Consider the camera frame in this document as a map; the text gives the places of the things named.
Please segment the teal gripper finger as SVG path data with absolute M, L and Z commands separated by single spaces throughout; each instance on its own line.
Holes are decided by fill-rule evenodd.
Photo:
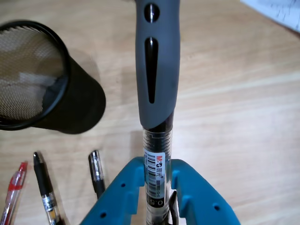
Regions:
M 239 225 L 227 201 L 192 166 L 172 160 L 172 189 L 177 191 L 179 217 L 187 225 Z
M 144 184 L 144 159 L 135 157 L 111 182 L 81 224 L 131 224 L 131 217 L 138 209 L 139 190 Z

